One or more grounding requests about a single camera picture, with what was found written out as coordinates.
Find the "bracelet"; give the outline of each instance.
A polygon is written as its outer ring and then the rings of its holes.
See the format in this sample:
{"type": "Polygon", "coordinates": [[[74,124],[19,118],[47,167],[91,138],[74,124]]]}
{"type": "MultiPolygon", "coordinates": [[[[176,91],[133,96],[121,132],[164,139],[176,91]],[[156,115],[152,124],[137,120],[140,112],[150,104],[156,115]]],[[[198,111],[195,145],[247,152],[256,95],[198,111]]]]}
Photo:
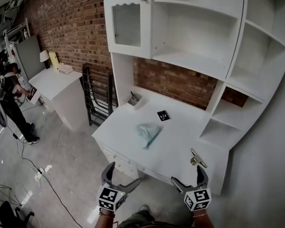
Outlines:
{"type": "Polygon", "coordinates": [[[193,218],[200,217],[200,216],[203,216],[203,215],[207,215],[207,213],[202,214],[202,215],[193,216],[193,218]]]}
{"type": "Polygon", "coordinates": [[[115,215],[105,215],[103,212],[101,212],[101,210],[99,211],[99,215],[100,216],[105,216],[105,217],[108,217],[108,218],[112,218],[112,219],[115,218],[115,215]]]}

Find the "white table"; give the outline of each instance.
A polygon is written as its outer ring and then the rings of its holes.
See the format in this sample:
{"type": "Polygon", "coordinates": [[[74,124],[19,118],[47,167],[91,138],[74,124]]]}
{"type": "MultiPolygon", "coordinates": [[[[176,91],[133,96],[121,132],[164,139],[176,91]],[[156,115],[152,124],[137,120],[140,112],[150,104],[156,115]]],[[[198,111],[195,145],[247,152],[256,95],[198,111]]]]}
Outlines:
{"type": "Polygon", "coordinates": [[[220,194],[229,151],[198,138],[200,109],[142,88],[134,92],[143,96],[145,104],[136,111],[123,104],[93,133],[109,162],[115,161],[117,169],[133,178],[143,172],[169,184],[173,176],[185,185],[196,186],[196,166],[190,163],[193,148],[208,166],[204,168],[208,187],[220,194]],[[160,121],[157,112],[162,110],[168,112],[170,120],[160,121]],[[143,149],[145,143],[135,131],[143,123],[162,128],[148,150],[143,149]]]}
{"type": "Polygon", "coordinates": [[[55,110],[73,131],[87,120],[84,92],[79,80],[81,76],[76,71],[64,75],[51,66],[29,80],[41,94],[45,107],[50,112],[55,110]]]}

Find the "power strip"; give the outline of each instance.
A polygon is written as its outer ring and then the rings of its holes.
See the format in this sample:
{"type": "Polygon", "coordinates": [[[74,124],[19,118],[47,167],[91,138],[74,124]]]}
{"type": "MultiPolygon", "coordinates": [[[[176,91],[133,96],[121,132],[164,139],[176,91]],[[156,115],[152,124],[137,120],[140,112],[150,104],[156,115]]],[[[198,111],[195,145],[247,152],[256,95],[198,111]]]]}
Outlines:
{"type": "MultiPolygon", "coordinates": [[[[53,167],[53,166],[51,166],[51,165],[47,165],[45,169],[40,168],[40,171],[41,171],[42,175],[46,174],[52,167],[53,167]]],[[[40,179],[42,178],[41,173],[40,173],[40,172],[37,172],[37,173],[35,174],[35,180],[36,180],[36,181],[40,181],[40,179]]]]}

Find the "chair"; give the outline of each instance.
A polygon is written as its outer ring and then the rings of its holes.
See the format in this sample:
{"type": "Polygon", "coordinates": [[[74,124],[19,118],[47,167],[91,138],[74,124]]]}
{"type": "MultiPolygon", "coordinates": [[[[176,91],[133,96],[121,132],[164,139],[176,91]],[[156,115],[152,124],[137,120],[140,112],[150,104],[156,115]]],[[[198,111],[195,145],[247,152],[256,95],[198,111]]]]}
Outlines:
{"type": "Polygon", "coordinates": [[[24,220],[21,220],[19,216],[20,209],[17,207],[15,209],[16,216],[14,215],[13,209],[10,206],[10,203],[5,201],[0,206],[0,222],[3,228],[26,228],[28,219],[30,216],[34,216],[33,212],[30,212],[24,220]]]}

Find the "frosted glass panel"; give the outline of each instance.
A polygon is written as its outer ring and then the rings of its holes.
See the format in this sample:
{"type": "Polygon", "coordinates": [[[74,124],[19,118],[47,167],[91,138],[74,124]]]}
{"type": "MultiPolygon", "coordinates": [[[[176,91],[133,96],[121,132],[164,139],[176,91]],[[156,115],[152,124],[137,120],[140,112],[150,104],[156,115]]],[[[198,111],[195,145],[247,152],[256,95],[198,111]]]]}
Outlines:
{"type": "Polygon", "coordinates": [[[113,7],[116,44],[139,47],[141,44],[140,5],[116,5],[113,7]]]}

